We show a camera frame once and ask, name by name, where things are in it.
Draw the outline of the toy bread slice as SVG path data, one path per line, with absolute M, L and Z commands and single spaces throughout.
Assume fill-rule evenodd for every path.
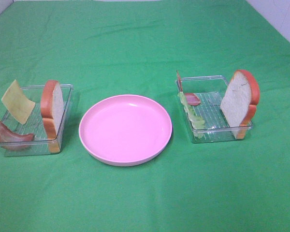
M 235 139 L 245 137 L 245 127 L 254 117 L 259 99 L 260 88 L 255 77 L 247 70 L 236 70 L 220 103 Z
M 64 101 L 59 81 L 48 80 L 44 86 L 41 116 L 48 140 L 56 140 L 64 113 Z

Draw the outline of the clear right plastic tray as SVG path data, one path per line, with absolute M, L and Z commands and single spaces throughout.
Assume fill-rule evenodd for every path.
M 249 135 L 249 130 L 253 127 L 251 121 L 246 126 L 230 127 L 220 109 L 220 103 L 227 90 L 229 82 L 222 75 L 182 77 L 181 84 L 176 80 L 177 89 L 182 86 L 186 93 L 195 94 L 201 103 L 193 106 L 197 116 L 204 120 L 204 129 L 196 130 L 193 128 L 188 114 L 185 112 L 184 105 L 177 99 L 177 105 L 181 112 L 189 138 L 193 143 L 224 142 L 234 141 L 235 131 L 245 130 Z

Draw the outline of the yellow toy cheese slice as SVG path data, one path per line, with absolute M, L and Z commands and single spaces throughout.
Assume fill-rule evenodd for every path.
M 15 120 L 22 125 L 27 122 L 35 107 L 35 102 L 26 97 L 16 79 L 7 88 L 1 101 Z

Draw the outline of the green tablecloth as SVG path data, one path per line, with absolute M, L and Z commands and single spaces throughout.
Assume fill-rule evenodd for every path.
M 245 139 L 193 144 L 176 74 L 249 70 L 261 97 Z M 0 232 L 290 232 L 290 43 L 244 0 L 17 1 L 0 15 L 1 97 L 11 82 L 72 84 L 57 155 L 5 157 Z M 114 167 L 86 152 L 94 103 L 140 94 L 170 114 L 155 159 Z

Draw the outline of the clear left plastic tray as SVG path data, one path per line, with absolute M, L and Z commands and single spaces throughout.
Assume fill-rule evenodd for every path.
M 61 84 L 60 88 L 63 95 L 64 112 L 60 122 L 58 135 L 54 140 L 47 138 L 43 120 L 41 116 L 40 101 L 43 92 L 43 85 L 22 87 L 23 93 L 31 101 L 35 102 L 35 106 L 25 124 L 19 123 L 6 109 L 1 102 L 1 98 L 5 92 L 0 89 L 0 121 L 7 126 L 8 129 L 17 134 L 34 134 L 33 141 L 29 142 L 12 142 L 0 143 L 0 155 L 6 157 L 17 156 L 35 156 L 57 154 L 62 151 L 62 137 L 64 134 L 65 124 L 68 121 L 72 108 L 72 92 L 73 85 Z

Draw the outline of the pink round plate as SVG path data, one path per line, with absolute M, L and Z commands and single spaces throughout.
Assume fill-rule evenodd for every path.
M 93 105 L 79 124 L 84 148 L 113 166 L 134 166 L 155 158 L 168 144 L 172 121 L 163 106 L 140 95 L 117 95 Z

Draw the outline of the toy bacon strip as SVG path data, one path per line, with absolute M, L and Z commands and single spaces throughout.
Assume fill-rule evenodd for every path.
M 31 142 L 34 140 L 34 134 L 17 134 L 10 129 L 8 129 L 0 121 L 0 143 L 16 143 L 16 142 Z
M 190 105 L 190 106 L 197 106 L 201 103 L 201 100 L 197 97 L 196 94 L 194 93 L 187 93 L 183 91 L 182 87 L 182 81 L 181 81 L 181 76 L 179 74 L 179 71 L 176 70 L 176 77 L 177 77 L 177 84 L 179 87 L 179 98 L 182 104 L 184 105 Z

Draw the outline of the clear plastic tray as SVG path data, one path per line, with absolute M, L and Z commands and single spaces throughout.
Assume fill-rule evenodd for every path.
M 176 80 L 177 89 L 182 86 L 186 93 L 195 94 L 201 103 L 193 106 L 197 116 L 204 120 L 204 129 L 196 130 L 193 128 L 188 114 L 185 112 L 184 105 L 177 99 L 177 105 L 181 112 L 189 138 L 193 143 L 224 142 L 234 141 L 235 131 L 245 130 L 249 135 L 249 130 L 253 127 L 251 121 L 246 126 L 230 127 L 220 109 L 220 103 L 227 90 L 229 82 L 222 75 L 182 77 L 181 84 Z
M 41 116 L 40 101 L 43 92 L 43 85 L 22 87 L 23 93 L 31 101 L 35 102 L 35 106 L 25 124 L 19 123 L 6 109 L 1 102 L 1 98 L 5 92 L 0 89 L 0 121 L 7 126 L 8 129 L 17 134 L 34 134 L 33 141 L 29 142 L 12 142 L 0 143 L 0 155 L 6 157 L 17 156 L 35 156 L 57 154 L 62 151 L 62 137 L 64 134 L 65 124 L 68 121 L 72 108 L 72 92 L 73 85 L 61 84 L 60 88 L 63 95 L 64 112 L 60 122 L 58 135 L 54 140 L 47 138 L 43 120 Z

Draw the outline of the green toy lettuce leaf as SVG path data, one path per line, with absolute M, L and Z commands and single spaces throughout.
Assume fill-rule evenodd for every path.
M 194 106 L 184 105 L 184 104 L 182 105 L 188 116 L 188 119 L 191 122 L 192 128 L 195 130 L 205 129 L 205 120 L 201 116 L 198 116 L 196 114 L 194 110 Z

